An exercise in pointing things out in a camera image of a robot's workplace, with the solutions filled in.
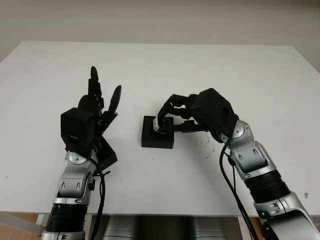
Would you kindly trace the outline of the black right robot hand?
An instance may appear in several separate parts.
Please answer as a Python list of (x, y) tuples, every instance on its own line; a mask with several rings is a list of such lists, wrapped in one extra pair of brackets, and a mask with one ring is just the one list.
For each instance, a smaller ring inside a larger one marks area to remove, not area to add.
[[(196, 116), (192, 110), (192, 105), (197, 97), (199, 97), (198, 94), (189, 96), (171, 95), (153, 119), (153, 130), (160, 134), (209, 132), (217, 142), (222, 143), (223, 141), (219, 138), (217, 131), (210, 130), (205, 121)], [(185, 121), (175, 125), (166, 117), (168, 114), (179, 116)]]

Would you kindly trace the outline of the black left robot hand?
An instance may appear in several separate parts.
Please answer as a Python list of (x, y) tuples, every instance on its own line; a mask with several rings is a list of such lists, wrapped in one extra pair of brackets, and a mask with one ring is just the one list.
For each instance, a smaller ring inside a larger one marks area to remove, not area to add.
[(101, 151), (105, 145), (103, 134), (110, 126), (113, 120), (118, 116), (116, 112), (122, 93), (122, 86), (118, 85), (111, 97), (108, 110), (103, 111), (105, 107), (104, 98), (102, 97), (101, 84), (99, 82), (98, 71), (95, 66), (90, 69), (90, 78), (88, 80), (88, 94), (84, 95), (78, 104), (78, 108), (93, 113), (95, 117), (95, 133), (93, 144), (97, 151)]

